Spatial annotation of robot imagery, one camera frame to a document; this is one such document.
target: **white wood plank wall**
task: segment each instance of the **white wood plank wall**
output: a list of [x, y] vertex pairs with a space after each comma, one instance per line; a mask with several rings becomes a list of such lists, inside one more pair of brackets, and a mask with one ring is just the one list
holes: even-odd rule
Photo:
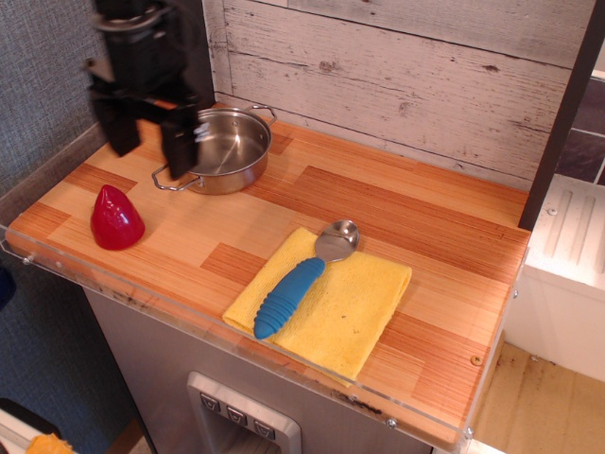
[[528, 190], [595, 0], [202, 0], [217, 100]]

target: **metal spoon head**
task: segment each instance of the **metal spoon head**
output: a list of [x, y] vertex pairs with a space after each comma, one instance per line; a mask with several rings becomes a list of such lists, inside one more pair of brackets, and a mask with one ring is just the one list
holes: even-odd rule
[[315, 242], [315, 255], [324, 262], [336, 262], [351, 255], [359, 244], [359, 230], [351, 220], [337, 220], [327, 226]]

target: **black frame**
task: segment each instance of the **black frame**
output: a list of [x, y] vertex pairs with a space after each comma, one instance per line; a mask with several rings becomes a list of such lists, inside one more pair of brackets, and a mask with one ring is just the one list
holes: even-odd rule
[[604, 40], [605, 0], [596, 0], [593, 14], [590, 17], [584, 39], [579, 48], [576, 63], [563, 94], [561, 106], [555, 117], [542, 160], [529, 190], [526, 206], [519, 220], [519, 227], [522, 229], [531, 231], [536, 225], [550, 182], [555, 175], [567, 135], [571, 131], [579, 104], [595, 69], [596, 59]]

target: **wooden countertop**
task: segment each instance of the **wooden countertop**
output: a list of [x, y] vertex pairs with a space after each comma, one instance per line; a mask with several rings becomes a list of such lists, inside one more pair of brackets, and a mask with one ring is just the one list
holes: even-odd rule
[[[142, 121], [141, 147], [123, 158], [101, 148], [18, 217], [7, 240], [67, 278], [179, 328], [220, 333], [301, 383], [311, 377], [346, 404], [396, 417], [433, 445], [456, 443], [452, 428], [468, 424], [526, 251], [529, 232], [516, 225], [527, 194], [280, 121], [271, 128], [263, 177], [236, 194], [203, 196], [154, 186], [151, 172], [164, 163], [159, 130]], [[105, 183], [127, 193], [147, 225], [123, 252], [100, 249], [90, 231]], [[349, 389], [219, 323], [292, 231], [318, 233], [339, 218], [358, 224], [360, 251], [413, 269], [358, 378], [363, 387]]]

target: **dark tile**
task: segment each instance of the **dark tile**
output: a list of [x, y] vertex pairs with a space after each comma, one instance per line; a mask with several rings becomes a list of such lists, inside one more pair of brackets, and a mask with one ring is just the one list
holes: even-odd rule
[[574, 128], [605, 134], [605, 81], [590, 79], [588, 82]]
[[605, 159], [605, 137], [571, 131], [565, 142], [557, 173], [593, 183], [603, 159]]

